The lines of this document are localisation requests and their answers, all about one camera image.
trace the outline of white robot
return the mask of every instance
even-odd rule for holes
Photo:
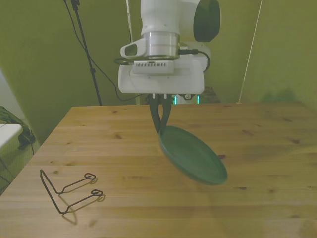
[[[121,48],[116,59],[122,93],[151,94],[157,133],[166,127],[171,95],[195,95],[205,89],[210,42],[220,31],[217,0],[141,0],[142,38]],[[164,115],[160,120],[158,107]]]

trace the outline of white rope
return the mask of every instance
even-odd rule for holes
[[[251,48],[250,48],[250,52],[249,52],[247,68],[246,68],[246,72],[244,74],[244,79],[243,79],[242,88],[241,88],[241,92],[240,92],[239,103],[241,103],[242,94],[243,94],[243,90],[244,90],[244,84],[245,84],[245,81],[246,81],[246,78],[247,78],[247,73],[248,73],[248,69],[249,69],[249,63],[250,63],[251,53],[252,53],[252,49],[253,49],[253,43],[254,43],[254,39],[255,39],[255,36],[256,36],[258,22],[259,22],[259,18],[260,18],[262,3],[263,3],[263,0],[261,0],[260,9],[259,9],[258,18],[257,18],[257,23],[256,23],[256,27],[255,27],[254,34],[253,34],[253,39],[252,39],[252,44],[251,44]]]
[[[132,34],[132,25],[131,25],[130,5],[129,5],[129,0],[126,0],[126,1],[127,1],[128,23],[129,23],[130,37],[131,37],[131,43],[132,43],[133,42],[133,34]]]

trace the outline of black wire holder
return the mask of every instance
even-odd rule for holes
[[[57,209],[57,211],[59,212],[59,214],[62,214],[62,215],[65,215],[66,213],[68,213],[69,209],[70,209],[72,206],[75,206],[76,204],[81,203],[81,202],[83,202],[83,201],[85,201],[85,200],[87,200],[87,199],[89,199],[89,198],[92,198],[92,197],[101,197],[101,196],[103,196],[103,194],[104,194],[104,192],[102,192],[102,191],[100,191],[100,190],[97,190],[97,189],[94,189],[94,190],[91,191],[91,195],[90,195],[90,196],[88,196],[88,197],[86,197],[86,198],[84,198],[84,199],[81,199],[81,200],[78,201],[78,202],[75,202],[75,203],[69,205],[69,206],[66,208],[66,210],[65,210],[64,212],[62,212],[62,211],[60,211],[60,209],[58,208],[58,206],[57,206],[57,204],[56,204],[56,202],[55,202],[55,200],[54,200],[54,198],[53,198],[51,192],[49,191],[49,189],[48,189],[46,183],[44,182],[43,175],[44,175],[44,177],[46,178],[46,180],[49,182],[49,184],[51,185],[51,187],[53,188],[54,192],[55,192],[56,194],[58,194],[58,195],[61,195],[61,194],[65,193],[65,190],[66,190],[68,187],[71,187],[71,186],[73,186],[73,185],[75,185],[75,184],[77,184],[77,183],[83,182],[83,181],[85,181],[85,180],[94,181],[94,180],[96,179],[96,175],[93,175],[93,174],[91,174],[91,173],[86,173],[86,174],[84,175],[85,178],[83,178],[83,179],[81,179],[81,180],[79,180],[79,181],[77,181],[77,182],[74,182],[74,183],[72,183],[72,184],[70,184],[70,185],[65,186],[61,192],[58,192],[58,191],[56,190],[56,188],[54,187],[54,185],[52,184],[52,182],[50,181],[50,179],[48,178],[48,176],[45,174],[45,172],[44,172],[43,170],[40,170],[40,177],[41,177],[42,184],[43,184],[43,186],[44,186],[46,192],[47,192],[48,195],[50,196],[50,198],[51,198],[51,200],[52,200],[52,202],[53,202],[55,208]]]

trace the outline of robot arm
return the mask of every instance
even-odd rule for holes
[[[180,43],[210,56],[203,42],[220,30],[217,0],[141,0],[142,38],[121,48],[127,59],[119,69],[122,93],[200,94],[204,55],[180,55]]]

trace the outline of wood grain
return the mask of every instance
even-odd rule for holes
[[[181,127],[223,160],[228,181],[197,183],[162,153],[147,106],[72,108],[0,197],[1,238],[316,238],[317,116],[303,105],[177,105]],[[58,190],[59,215],[39,177]]]

